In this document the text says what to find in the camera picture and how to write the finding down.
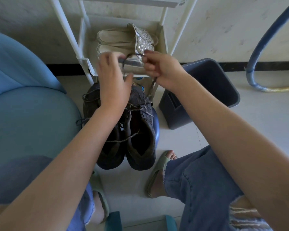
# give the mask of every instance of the green slipper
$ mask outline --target green slipper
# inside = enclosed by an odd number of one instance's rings
[[[102,182],[97,171],[93,171],[90,177],[90,184],[91,184],[92,190],[97,191],[99,193],[100,200],[102,202],[102,206],[105,212],[105,217],[104,217],[104,220],[102,221],[103,223],[104,221],[106,221],[107,217],[109,216],[109,207],[108,207],[108,203],[104,194]]]
[[[149,191],[151,191],[152,185],[156,179],[156,176],[158,174],[158,171],[163,170],[165,164],[170,161],[169,158],[166,157],[168,151],[164,151],[163,154],[161,155],[161,157],[158,159],[158,162],[156,163],[150,177],[149,177],[149,182],[148,185],[146,187],[146,194],[148,197],[150,197],[151,199],[153,198],[152,195],[150,194]]]

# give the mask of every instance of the floor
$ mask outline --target floor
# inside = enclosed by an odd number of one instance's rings
[[[255,91],[246,81],[244,72],[229,72],[228,77],[241,95],[238,106],[232,110],[257,128],[289,155],[289,92],[263,93]],[[256,80],[266,86],[289,85],[289,71],[257,72]],[[81,96],[89,89],[85,76],[60,76],[58,80],[82,110]],[[176,130],[170,130],[158,109],[164,89],[159,87],[153,99],[153,106],[160,121],[160,140],[157,147],[157,159],[163,151],[173,149],[178,157],[200,150],[208,145],[204,136],[193,124],[187,124]],[[145,197],[144,185],[151,173],[131,169],[127,160],[113,169],[98,168],[111,211],[120,211],[125,230],[133,225],[163,220],[168,214],[179,221],[184,204],[179,200],[160,197]]]

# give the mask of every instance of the jeans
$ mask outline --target jeans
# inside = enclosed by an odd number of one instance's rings
[[[10,204],[52,161],[45,156],[13,160],[0,166],[0,204]],[[210,146],[167,163],[164,172],[166,193],[185,203],[180,230],[234,230],[230,204],[243,195]],[[88,183],[67,230],[85,230],[94,212],[91,185]],[[259,217],[263,228],[269,226]]]

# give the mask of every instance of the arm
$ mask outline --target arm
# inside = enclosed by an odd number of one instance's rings
[[[129,99],[132,76],[124,82],[118,65],[119,56],[115,53],[100,56],[100,108],[4,210],[0,215],[0,230],[67,229],[100,151]]]
[[[268,224],[274,230],[289,230],[289,158],[285,153],[212,96],[174,58],[145,55],[150,75],[177,96]]]

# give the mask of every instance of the chair seat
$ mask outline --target chair seat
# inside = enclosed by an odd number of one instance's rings
[[[0,95],[0,164],[27,155],[56,157],[80,131],[81,118],[64,93],[21,87]]]

